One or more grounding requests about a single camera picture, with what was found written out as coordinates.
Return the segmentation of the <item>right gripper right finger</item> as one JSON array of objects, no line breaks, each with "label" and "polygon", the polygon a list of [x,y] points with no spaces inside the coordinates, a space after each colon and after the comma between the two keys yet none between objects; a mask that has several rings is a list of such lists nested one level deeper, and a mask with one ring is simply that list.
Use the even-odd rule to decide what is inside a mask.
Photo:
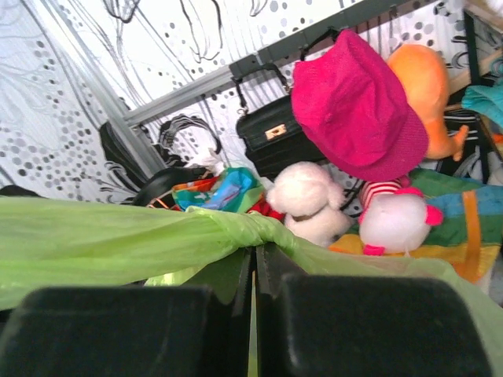
[{"label": "right gripper right finger", "polygon": [[256,252],[261,376],[491,376],[461,296],[432,278],[310,275]]}]

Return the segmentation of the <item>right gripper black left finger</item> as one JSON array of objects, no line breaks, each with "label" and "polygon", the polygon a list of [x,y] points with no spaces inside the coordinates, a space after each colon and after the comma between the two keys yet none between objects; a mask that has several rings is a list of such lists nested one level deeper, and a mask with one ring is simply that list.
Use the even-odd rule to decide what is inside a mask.
[{"label": "right gripper black left finger", "polygon": [[4,376],[244,376],[252,267],[240,249],[180,286],[52,287],[1,333]]}]

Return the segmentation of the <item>green trash bag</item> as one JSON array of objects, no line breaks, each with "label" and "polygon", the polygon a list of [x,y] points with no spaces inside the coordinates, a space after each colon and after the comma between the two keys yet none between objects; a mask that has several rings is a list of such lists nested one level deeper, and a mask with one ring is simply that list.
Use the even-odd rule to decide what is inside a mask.
[{"label": "green trash bag", "polygon": [[123,285],[165,273],[178,282],[241,247],[277,244],[309,273],[428,276],[466,302],[495,375],[502,373],[502,310],[439,259],[342,254],[294,236],[261,214],[186,212],[34,197],[1,200],[1,307],[56,285]]}]

